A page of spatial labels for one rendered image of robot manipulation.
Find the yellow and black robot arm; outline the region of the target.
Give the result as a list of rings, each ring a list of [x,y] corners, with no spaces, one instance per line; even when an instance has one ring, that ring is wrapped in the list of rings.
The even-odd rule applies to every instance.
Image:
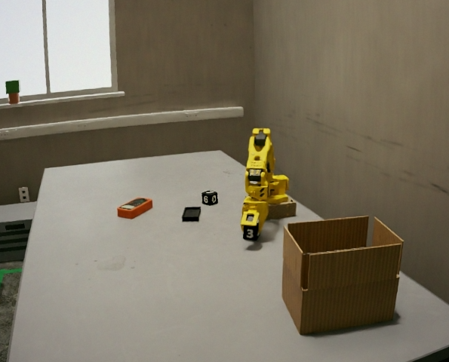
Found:
[[[285,194],[287,178],[280,175],[273,176],[272,180],[275,159],[272,142],[270,141],[270,129],[253,130],[248,148],[247,172],[244,176],[245,191],[259,201],[269,199],[269,204],[279,204],[288,201],[288,196]],[[250,183],[250,181],[257,182],[257,184]]]

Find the orange digital multimeter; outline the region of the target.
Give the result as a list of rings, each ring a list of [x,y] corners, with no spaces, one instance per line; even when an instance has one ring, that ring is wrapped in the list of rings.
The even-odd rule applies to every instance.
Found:
[[[135,198],[120,207],[117,207],[117,214],[119,217],[133,219],[141,213],[146,212],[152,208],[152,199],[150,198]]]

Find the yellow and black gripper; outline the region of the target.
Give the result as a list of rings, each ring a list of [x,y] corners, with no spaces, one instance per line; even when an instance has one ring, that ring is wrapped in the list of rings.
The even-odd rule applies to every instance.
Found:
[[[261,232],[263,224],[265,222],[266,216],[269,212],[269,199],[267,201],[259,201],[256,198],[246,197],[243,201],[242,216],[241,216],[241,230],[243,231],[244,226],[256,227],[258,216],[259,227],[258,233]],[[250,215],[251,214],[251,215]],[[259,215],[260,214],[260,215]],[[244,226],[243,226],[244,225]]]

